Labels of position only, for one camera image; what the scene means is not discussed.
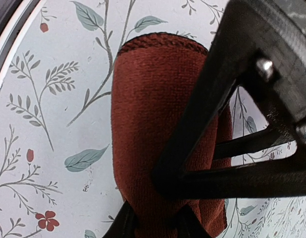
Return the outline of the brown towel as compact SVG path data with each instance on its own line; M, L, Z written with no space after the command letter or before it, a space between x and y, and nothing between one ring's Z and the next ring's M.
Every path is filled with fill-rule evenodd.
M168 33L133 38L118 52L112 83L113 167L122 197L135 212L137 238L175 238L170 220L185 205L213 238L227 227L224 200L169 201L150 177L207 54L198 42Z

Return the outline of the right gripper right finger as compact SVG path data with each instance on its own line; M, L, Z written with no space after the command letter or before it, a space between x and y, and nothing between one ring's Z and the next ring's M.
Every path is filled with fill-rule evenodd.
M176 215L178 238L210 238L190 207L183 207Z

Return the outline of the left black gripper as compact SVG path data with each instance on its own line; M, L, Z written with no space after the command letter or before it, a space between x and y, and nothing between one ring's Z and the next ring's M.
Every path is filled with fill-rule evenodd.
M205 129L243 87L268 128L216 145L214 160L294 140L285 159L185 172ZM152 170L156 190L173 199L306 195L306 1L231 0L185 112Z

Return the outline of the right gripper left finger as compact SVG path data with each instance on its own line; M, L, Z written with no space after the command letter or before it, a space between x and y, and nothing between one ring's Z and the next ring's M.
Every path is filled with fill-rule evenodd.
M137 218L129 203L124 203L103 238L135 238Z

